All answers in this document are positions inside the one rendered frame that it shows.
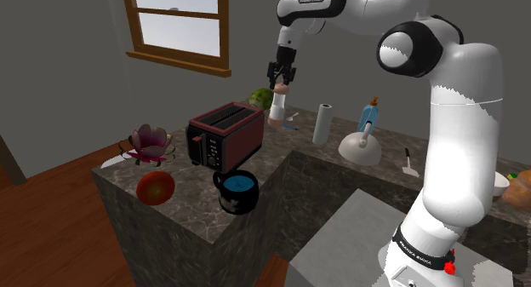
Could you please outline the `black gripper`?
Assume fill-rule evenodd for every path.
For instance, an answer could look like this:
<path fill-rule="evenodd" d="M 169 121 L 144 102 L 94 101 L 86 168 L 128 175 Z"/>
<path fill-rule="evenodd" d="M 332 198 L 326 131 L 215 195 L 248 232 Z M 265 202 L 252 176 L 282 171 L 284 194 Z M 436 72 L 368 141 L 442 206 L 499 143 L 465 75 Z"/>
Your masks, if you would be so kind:
<path fill-rule="evenodd" d="M 277 48 L 276 60 L 269 62 L 267 70 L 269 89 L 274 89 L 279 76 L 283 76 L 286 85 L 290 85 L 294 81 L 296 68 L 292 67 L 292 64 L 294 63 L 295 56 L 295 49 L 284 46 Z"/>

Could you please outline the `green cabbage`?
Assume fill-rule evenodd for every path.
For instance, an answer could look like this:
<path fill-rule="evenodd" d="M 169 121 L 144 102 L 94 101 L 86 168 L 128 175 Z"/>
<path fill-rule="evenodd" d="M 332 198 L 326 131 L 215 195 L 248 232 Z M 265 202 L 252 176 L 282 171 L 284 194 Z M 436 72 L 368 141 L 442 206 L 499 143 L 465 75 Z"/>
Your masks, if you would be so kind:
<path fill-rule="evenodd" d="M 257 89 L 248 97 L 248 103 L 264 111 L 269 110 L 273 101 L 273 95 L 274 92 L 272 89 Z"/>

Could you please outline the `white bottle with tan cap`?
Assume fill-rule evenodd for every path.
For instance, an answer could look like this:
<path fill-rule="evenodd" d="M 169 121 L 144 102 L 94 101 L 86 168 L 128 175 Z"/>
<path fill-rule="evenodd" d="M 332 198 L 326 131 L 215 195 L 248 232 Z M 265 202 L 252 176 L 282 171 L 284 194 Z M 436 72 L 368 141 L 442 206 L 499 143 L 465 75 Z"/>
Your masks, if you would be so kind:
<path fill-rule="evenodd" d="M 277 83 L 273 89 L 274 95 L 267 123 L 272 128 L 280 128 L 283 125 L 285 113 L 285 98 L 289 92 L 289 86 L 284 83 Z"/>

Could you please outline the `white paper towel roll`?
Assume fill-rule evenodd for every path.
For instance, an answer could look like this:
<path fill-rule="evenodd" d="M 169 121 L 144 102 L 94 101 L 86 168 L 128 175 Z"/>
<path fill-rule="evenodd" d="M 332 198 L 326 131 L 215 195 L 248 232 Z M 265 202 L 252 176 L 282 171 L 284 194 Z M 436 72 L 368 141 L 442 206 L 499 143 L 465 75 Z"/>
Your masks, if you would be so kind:
<path fill-rule="evenodd" d="M 313 132 L 312 142 L 317 145 L 328 141 L 328 134 L 333 119 L 333 107 L 329 104 L 321 104 L 318 108 L 317 119 Z"/>

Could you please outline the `red and black toaster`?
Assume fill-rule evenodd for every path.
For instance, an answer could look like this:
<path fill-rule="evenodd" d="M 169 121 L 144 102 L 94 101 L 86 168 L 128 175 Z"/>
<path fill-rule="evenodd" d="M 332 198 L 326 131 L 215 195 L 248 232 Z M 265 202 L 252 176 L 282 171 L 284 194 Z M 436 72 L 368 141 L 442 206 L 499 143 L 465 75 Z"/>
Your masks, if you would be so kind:
<path fill-rule="evenodd" d="M 226 174 L 241 166 L 262 146 L 264 111 L 230 102 L 192 118 L 186 127 L 188 155 L 194 165 Z"/>

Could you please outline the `blue bottle with orange cap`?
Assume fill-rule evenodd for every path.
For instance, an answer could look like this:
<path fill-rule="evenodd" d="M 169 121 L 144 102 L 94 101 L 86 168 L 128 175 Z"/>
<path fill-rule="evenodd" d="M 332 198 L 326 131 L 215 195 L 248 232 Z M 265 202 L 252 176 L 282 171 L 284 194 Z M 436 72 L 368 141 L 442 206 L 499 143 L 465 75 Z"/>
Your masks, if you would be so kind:
<path fill-rule="evenodd" d="M 366 128 L 366 124 L 370 123 L 371 127 L 369 128 L 369 133 L 373 133 L 375 122 L 378 118 L 378 97 L 375 96 L 368 105 L 363 108 L 361 118 L 357 127 L 357 132 L 363 132 Z"/>

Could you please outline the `white kettle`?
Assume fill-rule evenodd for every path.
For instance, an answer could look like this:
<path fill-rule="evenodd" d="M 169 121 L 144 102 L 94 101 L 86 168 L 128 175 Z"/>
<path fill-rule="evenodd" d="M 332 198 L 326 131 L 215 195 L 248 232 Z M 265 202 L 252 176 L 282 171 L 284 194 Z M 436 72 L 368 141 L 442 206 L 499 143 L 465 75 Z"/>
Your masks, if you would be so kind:
<path fill-rule="evenodd" d="M 372 124 L 367 122 L 364 129 L 347 135 L 339 145 L 339 154 L 346 160 L 362 166 L 375 166 L 380 163 L 382 149 L 378 140 L 370 134 Z"/>

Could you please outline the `black mug with blue inside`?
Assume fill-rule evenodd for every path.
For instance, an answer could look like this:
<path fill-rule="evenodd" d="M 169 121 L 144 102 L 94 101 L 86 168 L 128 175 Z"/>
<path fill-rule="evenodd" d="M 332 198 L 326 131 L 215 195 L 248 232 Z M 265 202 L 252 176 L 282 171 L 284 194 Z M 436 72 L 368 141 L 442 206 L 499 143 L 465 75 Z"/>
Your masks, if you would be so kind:
<path fill-rule="evenodd" d="M 213 183 L 219 192 L 218 199 L 221 208 L 229 214 L 247 214 L 258 203 L 259 182 L 247 170 L 237 169 L 227 174 L 214 172 Z"/>

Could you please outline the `pink lotus flower ornament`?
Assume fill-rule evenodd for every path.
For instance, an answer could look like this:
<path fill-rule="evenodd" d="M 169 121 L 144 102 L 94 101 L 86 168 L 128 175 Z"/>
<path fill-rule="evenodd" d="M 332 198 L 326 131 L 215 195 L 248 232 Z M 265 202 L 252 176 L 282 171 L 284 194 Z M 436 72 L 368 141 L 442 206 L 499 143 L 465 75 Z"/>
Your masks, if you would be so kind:
<path fill-rule="evenodd" d="M 156 167 L 160 167 L 163 162 L 171 163 L 175 159 L 175 146 L 168 152 L 172 139 L 173 136 L 165 129 L 152 127 L 146 123 L 135 129 L 128 137 L 128 142 L 133 147 L 131 151 L 125 151 L 121 145 L 118 145 L 120 156 L 125 158 L 125 155 L 128 155 L 134 158 L 136 165 L 155 163 Z"/>

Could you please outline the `red apple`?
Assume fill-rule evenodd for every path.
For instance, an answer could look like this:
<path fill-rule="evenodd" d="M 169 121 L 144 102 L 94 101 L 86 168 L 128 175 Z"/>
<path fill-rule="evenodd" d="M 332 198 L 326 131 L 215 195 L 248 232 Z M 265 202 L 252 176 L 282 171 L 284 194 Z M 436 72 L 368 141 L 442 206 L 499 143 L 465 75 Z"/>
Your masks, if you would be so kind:
<path fill-rule="evenodd" d="M 174 194 L 173 177 L 163 171 L 153 171 L 143 176 L 136 188 L 141 203 L 154 206 L 168 201 Z"/>

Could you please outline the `grey robot stand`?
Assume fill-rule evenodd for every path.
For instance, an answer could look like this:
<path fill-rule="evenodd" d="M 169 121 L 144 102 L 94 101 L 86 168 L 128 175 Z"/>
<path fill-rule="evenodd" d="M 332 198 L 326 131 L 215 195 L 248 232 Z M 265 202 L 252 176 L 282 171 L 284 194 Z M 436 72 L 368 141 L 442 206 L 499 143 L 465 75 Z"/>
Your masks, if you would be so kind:
<path fill-rule="evenodd" d="M 358 189 L 290 261 L 284 287 L 433 287 L 402 268 L 390 285 L 380 260 L 405 214 Z"/>

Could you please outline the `white plate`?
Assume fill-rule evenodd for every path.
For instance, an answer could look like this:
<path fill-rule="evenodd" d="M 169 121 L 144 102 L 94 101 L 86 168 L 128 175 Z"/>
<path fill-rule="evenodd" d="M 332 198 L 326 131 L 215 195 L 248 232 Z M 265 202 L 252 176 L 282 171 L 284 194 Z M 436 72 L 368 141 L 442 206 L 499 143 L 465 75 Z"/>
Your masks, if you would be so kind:
<path fill-rule="evenodd" d="M 102 169 L 106 168 L 106 167 L 109 167 L 109 166 L 112 166 L 113 164 L 117 164 L 117 163 L 120 163 L 122 161 L 125 161 L 126 159 L 129 159 L 130 156 L 127 154 L 127 153 L 124 153 L 122 155 L 118 155 L 114 158 L 110 158 L 108 160 L 106 160 L 100 167 Z"/>

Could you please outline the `white bowl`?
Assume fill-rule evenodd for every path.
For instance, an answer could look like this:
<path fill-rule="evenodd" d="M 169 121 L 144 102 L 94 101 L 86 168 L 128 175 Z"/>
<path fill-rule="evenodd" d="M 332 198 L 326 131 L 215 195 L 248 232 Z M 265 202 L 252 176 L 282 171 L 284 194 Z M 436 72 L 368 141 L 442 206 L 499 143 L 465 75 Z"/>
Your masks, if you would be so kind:
<path fill-rule="evenodd" d="M 510 181 L 501 173 L 496 172 L 494 177 L 493 197 L 501 197 L 505 190 L 509 187 Z"/>

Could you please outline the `brown bread loaf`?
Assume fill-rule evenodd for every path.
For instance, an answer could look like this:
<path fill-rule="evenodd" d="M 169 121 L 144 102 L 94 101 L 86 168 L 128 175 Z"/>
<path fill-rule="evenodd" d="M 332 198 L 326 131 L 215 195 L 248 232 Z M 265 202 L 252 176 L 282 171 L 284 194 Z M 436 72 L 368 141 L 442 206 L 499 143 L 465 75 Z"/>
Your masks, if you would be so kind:
<path fill-rule="evenodd" d="M 502 199 L 518 210 L 531 213 L 531 169 L 510 179 L 510 185 L 502 194 Z"/>

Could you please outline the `window with wooden frame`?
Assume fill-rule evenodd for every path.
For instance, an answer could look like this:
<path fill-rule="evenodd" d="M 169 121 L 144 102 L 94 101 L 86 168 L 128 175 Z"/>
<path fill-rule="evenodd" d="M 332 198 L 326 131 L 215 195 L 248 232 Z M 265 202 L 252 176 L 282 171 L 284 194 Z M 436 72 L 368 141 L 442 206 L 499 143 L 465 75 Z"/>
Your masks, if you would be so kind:
<path fill-rule="evenodd" d="M 133 49 L 127 56 L 230 77 L 229 0 L 123 0 Z"/>

